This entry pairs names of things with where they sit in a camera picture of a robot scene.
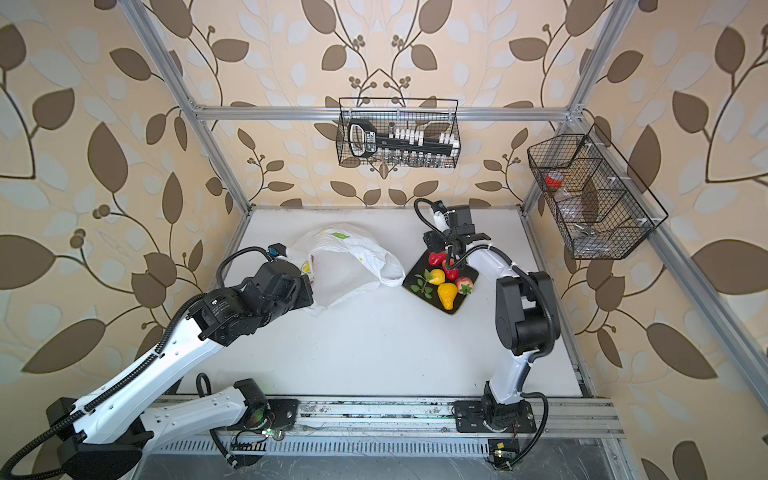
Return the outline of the red fake strawberry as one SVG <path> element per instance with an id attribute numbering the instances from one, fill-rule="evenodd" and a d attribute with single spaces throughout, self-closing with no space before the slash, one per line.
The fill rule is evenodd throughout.
<path id="1" fill-rule="evenodd" d="M 443 267 L 446 261 L 447 252 L 432 252 L 428 256 L 428 265 L 430 267 Z"/>
<path id="2" fill-rule="evenodd" d="M 455 285 L 461 295 L 468 296 L 474 292 L 474 282 L 469 277 L 459 277 L 455 281 Z"/>

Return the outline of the yellow fake lemon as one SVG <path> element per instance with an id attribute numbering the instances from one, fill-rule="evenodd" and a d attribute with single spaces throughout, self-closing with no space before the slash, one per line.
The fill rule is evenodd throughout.
<path id="1" fill-rule="evenodd" d="M 415 278 L 415 284 L 410 287 L 410 290 L 426 299 L 431 299 L 438 286 L 444 283 L 446 279 L 442 269 L 425 270 L 422 274 L 417 274 Z"/>

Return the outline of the orange fake fruit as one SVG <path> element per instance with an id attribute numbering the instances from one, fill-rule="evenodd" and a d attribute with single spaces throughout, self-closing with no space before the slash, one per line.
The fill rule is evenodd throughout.
<path id="1" fill-rule="evenodd" d="M 442 308 L 445 311 L 452 311 L 455 299 L 458 296 L 458 287 L 451 282 L 442 283 L 437 288 L 437 295 Z"/>

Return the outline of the white plastic bag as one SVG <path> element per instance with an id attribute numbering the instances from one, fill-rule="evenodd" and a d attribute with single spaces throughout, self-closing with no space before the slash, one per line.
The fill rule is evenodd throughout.
<path id="1" fill-rule="evenodd" d="M 288 260 L 309 277 L 314 316 L 380 287 L 399 287 L 406 272 L 366 229 L 335 223 L 314 229 L 287 248 Z"/>

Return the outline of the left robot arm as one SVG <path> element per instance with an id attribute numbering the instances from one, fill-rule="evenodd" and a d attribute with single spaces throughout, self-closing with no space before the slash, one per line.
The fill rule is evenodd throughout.
<path id="1" fill-rule="evenodd" d="M 252 379 L 169 407 L 155 400 L 204 360 L 282 315 L 311 306 L 311 281 L 299 267 L 269 257 L 240 284 L 187 300 L 156 345 L 94 392 L 61 398 L 47 411 L 50 427 L 1 468 L 15 479 L 28 454 L 57 437 L 57 468 L 38 479 L 120 479 L 154 449 L 202 431 L 277 424 L 266 395 Z"/>

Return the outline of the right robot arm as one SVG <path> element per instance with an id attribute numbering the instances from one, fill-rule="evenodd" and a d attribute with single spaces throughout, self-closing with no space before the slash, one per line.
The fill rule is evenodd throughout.
<path id="1" fill-rule="evenodd" d="M 526 392 L 524 385 L 534 363 L 553 352 L 561 333 L 550 276 L 523 269 L 488 235 L 477 232 L 467 205 L 418 199 L 414 211 L 428 227 L 425 244 L 433 253 L 446 254 L 446 267 L 460 271 L 467 266 L 495 288 L 494 324 L 509 358 L 485 384 L 477 414 L 482 428 L 505 433 L 530 423 L 540 434 L 549 399 L 541 392 Z"/>

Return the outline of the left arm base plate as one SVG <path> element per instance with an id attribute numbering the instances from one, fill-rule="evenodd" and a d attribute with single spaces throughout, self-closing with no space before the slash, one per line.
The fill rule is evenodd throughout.
<path id="1" fill-rule="evenodd" d="M 268 399 L 248 405 L 243 416 L 228 430 L 291 430 L 298 418 L 299 400 L 292 398 Z"/>

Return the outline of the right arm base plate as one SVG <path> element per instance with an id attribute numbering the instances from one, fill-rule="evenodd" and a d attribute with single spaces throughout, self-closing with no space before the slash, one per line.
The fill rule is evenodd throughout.
<path id="1" fill-rule="evenodd" d="M 531 404 L 526 400 L 497 405 L 485 400 L 453 403 L 451 412 L 459 433 L 525 433 L 537 430 Z"/>

